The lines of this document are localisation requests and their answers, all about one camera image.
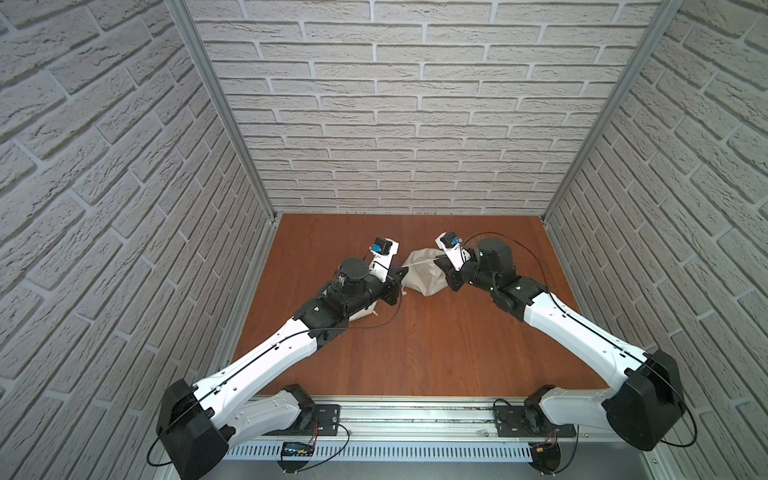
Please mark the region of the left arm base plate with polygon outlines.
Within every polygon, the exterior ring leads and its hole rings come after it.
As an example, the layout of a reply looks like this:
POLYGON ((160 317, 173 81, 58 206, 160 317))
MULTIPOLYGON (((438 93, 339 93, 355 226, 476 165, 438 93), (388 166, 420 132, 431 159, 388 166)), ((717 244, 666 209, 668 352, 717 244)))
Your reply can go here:
POLYGON ((335 437, 339 430, 340 413, 339 404, 315 404, 312 409, 303 409, 288 428, 273 430, 266 436, 335 437))

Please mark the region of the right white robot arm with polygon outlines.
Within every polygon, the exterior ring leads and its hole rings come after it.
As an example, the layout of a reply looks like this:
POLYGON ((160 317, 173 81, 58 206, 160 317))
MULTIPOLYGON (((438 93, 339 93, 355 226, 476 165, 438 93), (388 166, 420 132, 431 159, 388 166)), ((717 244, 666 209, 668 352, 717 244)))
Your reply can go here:
POLYGON ((548 286, 517 273, 510 246, 498 237, 473 249, 453 232, 435 241, 435 261, 448 286, 471 285, 516 320, 546 334, 583 361, 605 382, 598 390, 545 385, 524 402, 523 421, 535 435, 557 426, 613 431, 632 447, 651 451, 688 415, 676 360, 662 350, 649 353, 597 326, 568 307, 548 286))

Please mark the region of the cream cloth soil bag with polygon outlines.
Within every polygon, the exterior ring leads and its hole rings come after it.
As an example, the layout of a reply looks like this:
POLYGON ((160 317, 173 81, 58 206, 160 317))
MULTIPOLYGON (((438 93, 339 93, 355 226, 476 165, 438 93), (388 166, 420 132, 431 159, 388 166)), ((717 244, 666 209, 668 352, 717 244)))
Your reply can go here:
POLYGON ((368 315, 374 314, 376 306, 377 306, 377 303, 378 303, 378 301, 374 301, 373 303, 371 303, 367 307, 361 308, 361 309, 355 311, 353 314, 351 314, 349 316, 349 321, 350 322, 354 322, 354 321, 362 319, 362 318, 364 318, 364 317, 366 317, 368 315))
POLYGON ((408 268, 408 272, 402 280, 402 288, 413 290, 425 297, 446 289, 446 274, 435 264, 435 260, 444 255, 442 250, 433 248, 412 251, 403 264, 408 268))

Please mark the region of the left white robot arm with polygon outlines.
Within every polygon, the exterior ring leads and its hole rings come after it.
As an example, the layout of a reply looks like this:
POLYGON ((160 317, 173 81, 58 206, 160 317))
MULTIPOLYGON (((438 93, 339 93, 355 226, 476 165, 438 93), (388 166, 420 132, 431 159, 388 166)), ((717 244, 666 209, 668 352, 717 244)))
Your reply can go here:
POLYGON ((271 337, 221 371, 189 384, 179 379, 161 397, 156 441, 183 479, 200 479, 236 444, 285 430, 314 405, 300 387, 252 403, 285 370, 349 330, 355 315, 377 301, 394 306, 407 267, 378 277, 359 258, 344 260, 334 279, 301 305, 271 337))

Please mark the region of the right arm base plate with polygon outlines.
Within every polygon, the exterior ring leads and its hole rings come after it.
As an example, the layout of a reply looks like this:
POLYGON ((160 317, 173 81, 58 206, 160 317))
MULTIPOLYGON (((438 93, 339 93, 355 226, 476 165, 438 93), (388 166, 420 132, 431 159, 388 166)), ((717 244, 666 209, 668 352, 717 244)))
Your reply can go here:
POLYGON ((538 407, 512 405, 497 399, 491 411, 494 426, 500 438, 575 438, 576 428, 572 424, 551 423, 538 407))

